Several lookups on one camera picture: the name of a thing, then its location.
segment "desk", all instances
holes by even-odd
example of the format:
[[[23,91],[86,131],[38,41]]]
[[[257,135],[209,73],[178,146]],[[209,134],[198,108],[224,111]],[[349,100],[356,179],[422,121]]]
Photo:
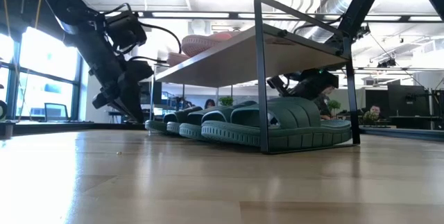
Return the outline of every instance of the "desk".
[[[441,117],[431,117],[431,116],[391,116],[393,125],[397,128],[404,129],[419,129],[419,130],[430,130],[431,122],[442,121]]]

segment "person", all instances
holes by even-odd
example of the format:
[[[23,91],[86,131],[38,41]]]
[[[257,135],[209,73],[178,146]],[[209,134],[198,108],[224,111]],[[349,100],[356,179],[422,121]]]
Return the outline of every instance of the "person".
[[[381,107],[379,105],[372,105],[370,108],[370,112],[376,114],[378,116],[378,120],[383,119],[384,117],[381,115]]]
[[[216,106],[216,103],[214,102],[213,99],[208,99],[208,100],[205,102],[205,109],[207,109],[207,108],[209,108],[209,107],[214,107],[214,106]]]
[[[317,98],[313,100],[313,102],[318,106],[319,113],[321,114],[322,120],[331,120],[332,113],[328,109],[328,101],[330,98],[327,95],[330,95],[334,91],[334,86],[329,86],[325,88]]]

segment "cable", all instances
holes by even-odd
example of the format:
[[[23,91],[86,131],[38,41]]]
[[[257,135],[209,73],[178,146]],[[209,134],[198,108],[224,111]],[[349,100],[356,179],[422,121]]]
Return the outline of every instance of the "cable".
[[[165,31],[165,32],[171,34],[171,35],[176,39],[176,41],[178,42],[178,45],[179,45],[179,53],[182,53],[182,45],[181,45],[181,43],[180,43],[180,40],[179,40],[178,36],[176,36],[176,34],[174,34],[173,32],[171,32],[170,30],[165,29],[165,28],[160,27],[160,26],[154,26],[154,25],[145,24],[145,23],[142,23],[142,22],[139,22],[139,23],[140,23],[142,26],[149,27],[149,28],[153,28],[153,29],[158,29],[158,30]]]
[[[332,24],[334,24],[334,23],[337,23],[337,22],[341,21],[341,19],[342,19],[343,16],[344,16],[344,14],[342,14],[341,16],[339,16],[339,18],[335,19],[334,21],[330,21],[330,22],[328,22],[328,23],[326,23],[326,24],[327,24],[327,25],[332,25]],[[314,25],[314,24],[306,24],[306,25],[304,25],[304,26],[299,26],[299,27],[297,27],[296,29],[294,29],[293,34],[296,34],[296,31],[299,31],[300,29],[308,28],[308,27],[314,27],[314,26],[317,26],[317,25]]]
[[[390,54],[384,49],[384,47],[382,47],[382,45],[376,40],[375,37],[373,37],[372,33],[369,33],[370,36],[373,38],[373,40],[376,42],[376,44],[385,52],[385,54],[387,54],[390,57]],[[403,71],[410,76],[411,79],[413,79],[415,82],[417,82],[419,85],[421,85],[421,83],[419,83],[418,80],[416,80],[413,75],[411,75],[410,73],[408,73],[405,69],[403,69]]]
[[[109,15],[110,13],[116,12],[116,11],[122,9],[122,8],[125,7],[125,6],[128,8],[128,10],[129,10],[130,12],[133,12],[133,11],[131,10],[131,6],[130,6],[129,3],[123,3],[123,4],[121,4],[120,6],[117,6],[116,8],[112,9],[111,11],[107,11],[107,12],[102,13],[102,15]]]
[[[134,57],[130,58],[128,61],[130,62],[130,61],[138,60],[138,59],[151,60],[151,61],[159,62],[159,63],[162,63],[162,64],[166,64],[167,63],[165,60],[156,60],[154,58],[147,58],[147,57],[142,57],[142,56],[134,56]]]
[[[4,8],[5,8],[5,14],[6,14],[6,27],[8,29],[8,37],[11,38],[11,29],[10,29],[10,22],[9,22],[9,13],[8,13],[8,2],[7,0],[3,0],[4,3]],[[37,8],[37,17],[36,17],[36,23],[35,25],[37,26],[37,22],[38,22],[38,15],[40,14],[40,5],[42,4],[41,0],[39,0],[39,6]],[[19,68],[18,68],[18,64],[15,62],[15,52],[13,52],[12,55],[12,60],[13,60],[13,64],[14,64],[14,70],[15,70],[15,77],[19,83],[19,87],[22,88],[22,84],[20,83],[20,76],[19,76]],[[25,90],[28,86],[28,77],[26,77],[26,84],[25,84]],[[23,106],[25,104],[25,93],[22,94],[23,95],[23,101],[22,101],[22,109],[20,110],[20,116],[19,116],[19,121],[22,117],[22,112],[23,112]],[[31,111],[29,111],[29,119],[32,120],[32,116],[31,116]]]

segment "white shelf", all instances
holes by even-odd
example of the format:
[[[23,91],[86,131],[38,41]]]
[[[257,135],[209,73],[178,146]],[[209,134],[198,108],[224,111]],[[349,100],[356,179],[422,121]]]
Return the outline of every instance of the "white shelf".
[[[339,50],[264,24],[266,77],[349,60]],[[225,87],[257,80],[255,27],[156,75],[156,81]]]

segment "window frame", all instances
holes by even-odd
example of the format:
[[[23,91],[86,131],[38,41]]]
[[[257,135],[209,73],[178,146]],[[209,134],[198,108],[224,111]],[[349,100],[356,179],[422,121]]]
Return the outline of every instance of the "window frame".
[[[2,31],[0,28],[0,34],[8,36],[8,32]],[[22,33],[14,32],[14,57],[11,59],[10,63],[1,63],[3,69],[9,69],[9,78],[6,86],[6,103],[8,104],[8,111],[6,112],[6,118],[9,120],[18,119],[16,115],[17,110],[17,99],[19,93],[19,76],[17,75],[15,65],[17,65],[17,71],[29,73],[31,75],[41,76],[43,78],[48,78],[54,81],[69,83],[73,85],[72,90],[72,100],[71,100],[71,120],[78,120],[78,109],[80,100],[80,77],[82,68],[82,58],[79,53],[77,53],[77,65],[76,65],[76,76],[74,80],[69,80],[66,78],[61,78],[59,76],[54,76],[51,74],[45,74],[42,72],[34,71],[26,67],[20,66],[20,51],[22,48]],[[44,120],[44,117],[21,117],[23,120]]]

